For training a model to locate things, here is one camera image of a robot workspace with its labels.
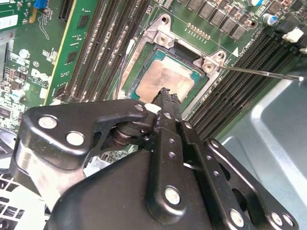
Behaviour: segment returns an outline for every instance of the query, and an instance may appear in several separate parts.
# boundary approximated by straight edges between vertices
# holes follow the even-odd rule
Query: ram slot
[[[236,66],[280,72],[294,57],[287,48],[262,34]],[[255,74],[227,72],[224,80],[190,119],[200,138],[217,135],[231,121],[231,117],[238,115],[271,80]]]
[[[125,27],[128,23],[129,16],[133,8],[136,6],[136,0],[134,1],[125,1],[124,6],[122,7],[122,11],[118,16],[118,20],[114,23],[113,33],[106,46],[103,46],[104,52],[101,54],[99,58],[94,62],[94,68],[92,71],[91,83],[89,84],[89,91],[87,92],[84,100],[92,101],[97,89],[99,82],[104,75],[106,68],[109,67],[109,62],[112,54],[116,49],[118,49],[118,43],[120,39],[123,39]]]
[[[93,53],[94,46],[97,41],[98,30],[101,28],[103,20],[106,19],[113,1],[100,0],[97,4],[91,25],[88,29],[85,42],[81,49],[81,54],[75,66],[71,80],[65,89],[66,98],[72,102],[77,89],[83,87],[82,82],[86,81],[88,76],[83,75],[84,67],[88,64],[88,57]]]
[[[107,91],[117,73],[117,70],[120,67],[120,64],[122,63],[122,60],[124,58],[124,54],[126,52],[126,49],[129,45],[130,40],[133,38],[135,33],[137,32],[137,29],[141,23],[140,18],[143,18],[148,6],[150,4],[150,0],[143,0],[140,2],[132,20],[130,23],[130,29],[127,31],[127,35],[125,39],[122,42],[122,45],[120,46],[118,53],[113,61],[112,67],[110,68],[110,72],[107,74],[106,78],[104,79],[104,82],[99,88],[97,89],[98,96],[95,99],[96,101],[102,101],[105,99],[105,96],[107,94]]]

